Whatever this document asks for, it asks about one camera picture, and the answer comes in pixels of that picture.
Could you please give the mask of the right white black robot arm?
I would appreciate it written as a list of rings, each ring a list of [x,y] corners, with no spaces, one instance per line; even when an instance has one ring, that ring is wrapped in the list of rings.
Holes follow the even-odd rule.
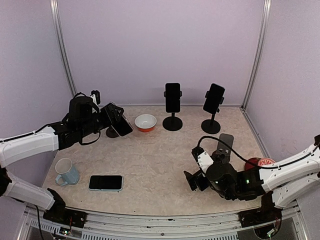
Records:
[[[256,218],[266,222],[276,209],[283,209],[320,183],[320,137],[308,148],[278,162],[259,166],[218,139],[226,151],[209,155],[199,144],[191,154],[199,170],[184,172],[191,190],[211,188],[225,200],[251,201],[261,197]]]

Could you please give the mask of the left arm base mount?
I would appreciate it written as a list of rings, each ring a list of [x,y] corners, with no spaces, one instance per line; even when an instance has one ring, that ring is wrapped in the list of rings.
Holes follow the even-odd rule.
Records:
[[[50,188],[47,188],[47,190],[52,194],[54,203],[49,210],[44,211],[43,218],[55,223],[83,229],[87,213],[66,208],[65,201],[55,190]]]

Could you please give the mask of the orange white bowl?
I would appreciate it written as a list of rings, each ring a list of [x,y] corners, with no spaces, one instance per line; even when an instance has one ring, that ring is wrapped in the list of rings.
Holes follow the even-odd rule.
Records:
[[[142,114],[135,118],[134,124],[140,132],[148,133],[154,130],[157,119],[151,114]]]

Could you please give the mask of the black teal phone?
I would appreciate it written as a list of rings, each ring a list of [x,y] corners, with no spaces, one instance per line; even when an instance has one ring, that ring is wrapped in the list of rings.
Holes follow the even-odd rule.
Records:
[[[167,113],[179,113],[181,110],[181,85],[179,83],[165,84],[165,111]]]

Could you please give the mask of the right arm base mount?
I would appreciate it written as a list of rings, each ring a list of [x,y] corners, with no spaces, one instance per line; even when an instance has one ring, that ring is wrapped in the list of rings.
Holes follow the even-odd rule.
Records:
[[[273,192],[271,191],[261,197],[260,207],[238,213],[242,228],[260,225],[282,218],[282,209],[275,207],[272,194]]]

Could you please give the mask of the black pole phone stand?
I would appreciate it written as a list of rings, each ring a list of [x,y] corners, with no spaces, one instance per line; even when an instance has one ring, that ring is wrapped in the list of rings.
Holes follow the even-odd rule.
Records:
[[[178,131],[183,127],[183,122],[179,117],[175,116],[175,113],[172,112],[171,116],[166,117],[163,122],[162,122],[162,126],[168,130],[168,131]]]
[[[221,130],[221,125],[215,120],[216,113],[211,114],[210,119],[206,119],[201,123],[201,129],[204,132],[208,134],[217,134]]]

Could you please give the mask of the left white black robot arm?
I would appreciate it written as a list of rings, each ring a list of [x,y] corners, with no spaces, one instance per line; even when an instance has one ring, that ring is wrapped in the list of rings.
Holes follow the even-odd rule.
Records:
[[[100,108],[93,96],[78,96],[69,102],[65,117],[38,130],[0,140],[0,195],[49,211],[63,223],[70,218],[64,201],[53,190],[21,179],[8,167],[26,159],[57,152],[74,144],[86,145],[84,138],[120,122],[124,109],[113,102]]]

